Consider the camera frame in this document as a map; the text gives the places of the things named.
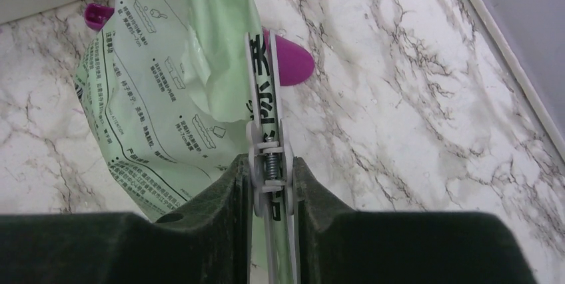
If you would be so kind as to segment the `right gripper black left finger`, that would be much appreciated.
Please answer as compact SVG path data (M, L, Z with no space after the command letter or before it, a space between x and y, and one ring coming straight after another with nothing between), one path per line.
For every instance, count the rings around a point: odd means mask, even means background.
M130 212L1 217L2 283L248 283L250 166L239 155L155 222Z

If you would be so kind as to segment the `green litter bag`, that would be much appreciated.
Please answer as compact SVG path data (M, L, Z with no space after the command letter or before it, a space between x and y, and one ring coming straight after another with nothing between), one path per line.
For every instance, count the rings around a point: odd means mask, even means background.
M254 0L115 0L75 84L115 181L158 218L249 160L253 118L245 36L263 35ZM251 261L265 228L253 209Z

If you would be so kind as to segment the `white bag sealing clip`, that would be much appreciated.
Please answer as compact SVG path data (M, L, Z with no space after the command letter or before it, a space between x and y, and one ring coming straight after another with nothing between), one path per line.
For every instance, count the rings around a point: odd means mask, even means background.
M294 155L284 136L274 33L245 36L253 118L247 124L253 209L265 228L269 283L299 283L294 227Z

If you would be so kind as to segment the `purple plastic litter scoop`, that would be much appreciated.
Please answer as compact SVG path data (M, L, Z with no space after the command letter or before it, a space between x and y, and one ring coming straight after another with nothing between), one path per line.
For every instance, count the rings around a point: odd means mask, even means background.
M100 31L114 12L113 7L90 3L83 17L88 28ZM290 87L305 82L314 72L313 56L304 47L279 35L275 36L275 43L281 86Z

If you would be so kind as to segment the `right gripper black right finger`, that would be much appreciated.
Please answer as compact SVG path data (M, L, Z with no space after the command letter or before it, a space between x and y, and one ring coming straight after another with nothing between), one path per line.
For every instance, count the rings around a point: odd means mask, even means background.
M302 283L534 283L512 232L471 211L357 211L294 160Z

